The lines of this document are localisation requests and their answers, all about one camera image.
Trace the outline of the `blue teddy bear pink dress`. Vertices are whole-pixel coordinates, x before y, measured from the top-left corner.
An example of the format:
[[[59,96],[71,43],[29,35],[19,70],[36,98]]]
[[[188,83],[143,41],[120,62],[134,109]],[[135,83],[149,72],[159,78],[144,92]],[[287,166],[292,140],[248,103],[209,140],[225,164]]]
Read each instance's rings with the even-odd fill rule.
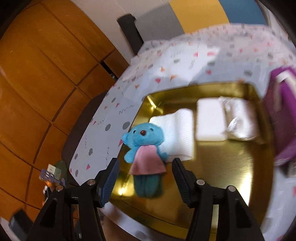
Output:
[[[129,147],[124,160],[131,164],[129,174],[133,176],[138,197],[159,196],[162,175],[167,172],[168,155],[159,149],[164,140],[163,130],[152,123],[136,125],[122,136],[123,143]]]

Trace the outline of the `white paper towel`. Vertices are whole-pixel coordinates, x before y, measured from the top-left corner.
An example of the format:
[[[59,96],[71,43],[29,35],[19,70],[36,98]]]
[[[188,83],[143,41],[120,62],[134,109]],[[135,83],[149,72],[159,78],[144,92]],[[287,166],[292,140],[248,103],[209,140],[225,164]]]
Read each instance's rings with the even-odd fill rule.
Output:
[[[174,158],[180,158],[181,161],[193,159],[194,118],[192,110],[182,108],[174,113],[153,116],[149,122],[163,130],[164,142],[159,149],[168,155],[167,163],[172,162]]]

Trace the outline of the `white sponge block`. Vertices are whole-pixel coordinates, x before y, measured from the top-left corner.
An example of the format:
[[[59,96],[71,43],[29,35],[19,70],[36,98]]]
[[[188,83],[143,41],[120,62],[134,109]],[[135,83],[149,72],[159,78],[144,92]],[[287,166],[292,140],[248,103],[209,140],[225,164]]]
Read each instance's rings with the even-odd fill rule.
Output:
[[[196,140],[222,142],[227,139],[226,117],[218,98],[202,98],[197,101]]]

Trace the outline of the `grey yellow blue chair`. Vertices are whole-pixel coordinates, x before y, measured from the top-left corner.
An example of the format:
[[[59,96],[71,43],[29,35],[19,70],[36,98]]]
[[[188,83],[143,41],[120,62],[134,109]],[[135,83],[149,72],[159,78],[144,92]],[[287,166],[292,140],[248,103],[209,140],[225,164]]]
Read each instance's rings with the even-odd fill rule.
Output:
[[[134,54],[146,41],[169,40],[213,25],[267,25],[259,2],[242,0],[170,1],[139,17],[123,15],[117,22]]]

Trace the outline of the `patterned light blue tablecloth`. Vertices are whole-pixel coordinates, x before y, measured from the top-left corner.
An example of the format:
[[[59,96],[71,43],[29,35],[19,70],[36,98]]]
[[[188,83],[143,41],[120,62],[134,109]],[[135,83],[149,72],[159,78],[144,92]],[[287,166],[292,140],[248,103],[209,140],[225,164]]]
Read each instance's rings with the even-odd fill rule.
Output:
[[[99,134],[107,121],[115,124],[112,132],[123,133],[148,94],[230,80],[253,84],[263,96],[269,73],[280,66],[295,66],[295,46],[263,25],[219,25],[145,42],[102,103],[79,118],[83,131],[70,156],[72,176],[82,184],[107,166],[122,144],[111,137],[104,147]]]

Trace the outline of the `purple carton box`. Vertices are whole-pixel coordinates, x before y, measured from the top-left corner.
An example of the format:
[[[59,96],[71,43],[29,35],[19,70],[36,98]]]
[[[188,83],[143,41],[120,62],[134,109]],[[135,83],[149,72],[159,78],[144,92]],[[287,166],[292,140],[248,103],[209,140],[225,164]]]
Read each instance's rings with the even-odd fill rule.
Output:
[[[274,164],[281,166],[295,158],[295,68],[271,72],[263,103],[273,127]]]

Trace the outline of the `white plastic package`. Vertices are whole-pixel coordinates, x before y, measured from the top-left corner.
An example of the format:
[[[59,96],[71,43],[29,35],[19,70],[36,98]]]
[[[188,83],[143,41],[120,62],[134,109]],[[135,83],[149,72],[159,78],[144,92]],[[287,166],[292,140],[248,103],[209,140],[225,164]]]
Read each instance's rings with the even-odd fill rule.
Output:
[[[235,97],[219,97],[226,118],[227,138],[253,141],[260,136],[255,106],[251,101]]]

